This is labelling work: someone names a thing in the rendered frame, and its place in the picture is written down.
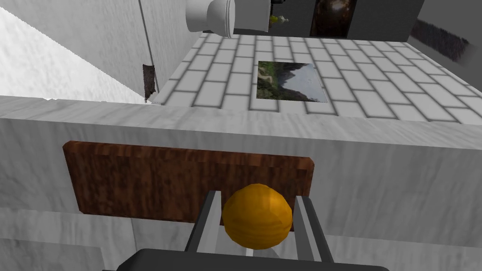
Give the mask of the brown wooden drawer front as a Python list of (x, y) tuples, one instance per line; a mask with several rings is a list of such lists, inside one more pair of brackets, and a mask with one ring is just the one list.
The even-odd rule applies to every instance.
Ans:
[(258, 190), (261, 183), (286, 200), (308, 196), (314, 161), (309, 157), (68, 141), (64, 157), (78, 208), (90, 215), (194, 223), (209, 191), (221, 193), (222, 224), (242, 213), (278, 213)]

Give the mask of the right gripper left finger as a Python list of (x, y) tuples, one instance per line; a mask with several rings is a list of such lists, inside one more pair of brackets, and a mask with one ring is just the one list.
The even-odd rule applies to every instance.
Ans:
[(215, 252), (221, 212), (221, 192), (209, 191), (185, 247), (186, 252)]

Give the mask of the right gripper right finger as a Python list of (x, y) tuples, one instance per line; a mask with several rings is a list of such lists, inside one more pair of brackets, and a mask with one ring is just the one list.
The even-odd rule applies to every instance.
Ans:
[(309, 197), (296, 196), (293, 227), (299, 260), (334, 262), (312, 200)]

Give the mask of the landscape picture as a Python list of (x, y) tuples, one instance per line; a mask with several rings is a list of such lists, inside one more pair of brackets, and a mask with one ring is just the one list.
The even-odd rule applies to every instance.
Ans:
[(257, 99), (326, 103), (313, 64), (259, 61)]

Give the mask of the orange ball knob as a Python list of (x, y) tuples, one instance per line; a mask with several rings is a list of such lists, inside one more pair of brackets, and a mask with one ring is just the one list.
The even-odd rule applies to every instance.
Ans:
[(222, 219), (227, 235), (238, 245), (263, 250), (286, 239), (293, 224), (285, 198), (261, 183), (235, 192), (225, 203)]

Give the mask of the white toilet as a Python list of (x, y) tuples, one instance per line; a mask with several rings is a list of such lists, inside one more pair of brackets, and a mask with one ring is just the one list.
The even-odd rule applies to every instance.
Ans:
[(185, 18), (188, 31), (211, 31), (231, 38), (235, 23), (234, 0), (187, 0)]

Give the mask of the dark brown door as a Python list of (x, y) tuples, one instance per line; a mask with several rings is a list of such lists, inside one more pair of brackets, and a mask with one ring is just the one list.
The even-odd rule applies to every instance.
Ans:
[(310, 37), (346, 38), (357, 0), (316, 0)]

